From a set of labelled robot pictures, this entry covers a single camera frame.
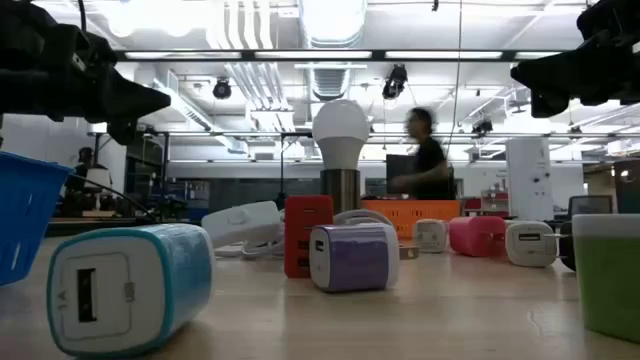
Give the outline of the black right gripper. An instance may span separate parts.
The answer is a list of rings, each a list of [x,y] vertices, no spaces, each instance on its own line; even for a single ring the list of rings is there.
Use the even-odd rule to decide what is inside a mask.
[[[582,105],[639,102],[639,55],[629,41],[619,43],[609,33],[598,33],[570,52],[523,60],[510,76],[530,90],[534,118],[556,114],[546,97],[577,97]]]

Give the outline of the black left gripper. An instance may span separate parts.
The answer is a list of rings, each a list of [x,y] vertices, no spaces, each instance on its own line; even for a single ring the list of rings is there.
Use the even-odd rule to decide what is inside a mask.
[[[102,73],[102,112],[94,71],[63,74],[42,70],[1,69],[1,113],[43,115],[54,122],[65,117],[107,123],[107,133],[120,145],[136,137],[138,119],[170,106],[170,96],[124,78],[114,67]]]

